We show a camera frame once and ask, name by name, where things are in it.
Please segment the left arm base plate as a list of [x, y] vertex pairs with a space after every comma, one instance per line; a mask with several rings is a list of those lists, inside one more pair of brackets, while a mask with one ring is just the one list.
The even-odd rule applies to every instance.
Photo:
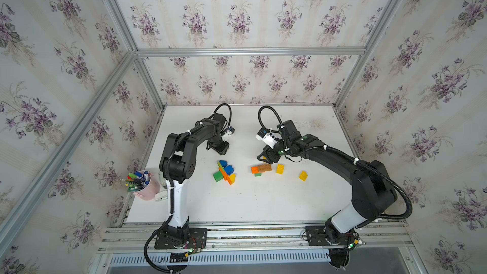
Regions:
[[189, 228], [177, 229], [169, 227], [161, 231], [155, 238], [154, 249], [194, 249], [201, 251], [206, 247], [208, 229]]

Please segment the small green lego brick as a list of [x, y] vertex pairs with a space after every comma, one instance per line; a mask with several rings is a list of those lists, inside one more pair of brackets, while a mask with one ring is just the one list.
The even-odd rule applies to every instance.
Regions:
[[213, 174], [213, 178], [214, 178], [215, 182], [219, 182], [221, 180], [224, 180], [223, 174], [219, 171]]

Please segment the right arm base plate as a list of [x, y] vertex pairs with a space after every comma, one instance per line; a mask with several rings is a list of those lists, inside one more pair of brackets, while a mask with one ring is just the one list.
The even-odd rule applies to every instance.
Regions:
[[355, 247], [359, 242], [359, 236], [354, 230], [340, 233], [333, 225], [307, 226], [301, 238], [309, 246], [342, 246], [350, 248]]

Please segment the lime green lego plate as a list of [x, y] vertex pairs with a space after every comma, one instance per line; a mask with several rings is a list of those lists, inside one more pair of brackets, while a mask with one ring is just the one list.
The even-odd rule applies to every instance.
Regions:
[[223, 174], [225, 173], [224, 167], [218, 162], [219, 171]]

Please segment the yellow sloped lego brick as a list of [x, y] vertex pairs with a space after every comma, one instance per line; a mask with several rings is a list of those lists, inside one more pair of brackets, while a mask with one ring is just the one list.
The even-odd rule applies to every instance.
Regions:
[[236, 180], [236, 175], [229, 175], [229, 184], [230, 185], [233, 185], [235, 183], [235, 180]]

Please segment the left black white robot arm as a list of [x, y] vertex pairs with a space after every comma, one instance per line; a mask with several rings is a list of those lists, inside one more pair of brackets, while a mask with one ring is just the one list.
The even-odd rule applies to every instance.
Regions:
[[180, 134], [171, 133], [166, 140], [159, 163], [167, 183], [169, 215], [166, 221], [154, 231], [143, 247], [145, 261], [160, 273], [180, 273], [179, 269], [162, 268], [153, 262], [148, 254], [148, 246], [153, 239], [164, 241], [173, 247], [185, 247], [190, 238], [190, 224], [187, 209], [187, 188], [196, 168], [197, 150], [206, 143], [208, 150], [224, 156], [230, 144], [223, 135], [232, 129], [232, 108], [229, 104], [218, 105], [213, 113], [197, 121], [192, 129]]

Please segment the blue square lego brick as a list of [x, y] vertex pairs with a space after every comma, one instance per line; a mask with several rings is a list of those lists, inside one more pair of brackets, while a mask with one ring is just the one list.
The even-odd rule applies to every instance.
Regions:
[[234, 173], [234, 168], [232, 165], [228, 165], [228, 166], [224, 167], [224, 171], [229, 176], [229, 175], [232, 175]]

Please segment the brown long lego brick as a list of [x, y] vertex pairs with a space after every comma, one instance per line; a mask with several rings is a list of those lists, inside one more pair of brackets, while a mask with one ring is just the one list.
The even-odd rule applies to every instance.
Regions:
[[272, 167], [270, 164], [262, 164], [262, 165], [259, 165], [257, 168], [258, 168], [259, 173], [265, 173], [265, 172], [272, 170]]

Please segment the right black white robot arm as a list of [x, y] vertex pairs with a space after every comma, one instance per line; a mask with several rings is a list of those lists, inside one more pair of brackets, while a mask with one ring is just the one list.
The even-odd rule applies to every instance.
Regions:
[[357, 229], [377, 219], [403, 220], [413, 213], [413, 203], [406, 191], [389, 177], [379, 161], [367, 162], [327, 145], [312, 134], [302, 135], [292, 120], [276, 118], [276, 129], [262, 125], [256, 138], [265, 143], [258, 160], [277, 164], [281, 158], [298, 163], [303, 159], [318, 163], [339, 175], [351, 185], [350, 203], [331, 216], [321, 232], [306, 229], [309, 245], [326, 241], [333, 248], [329, 263], [345, 269], [350, 253], [361, 238]]

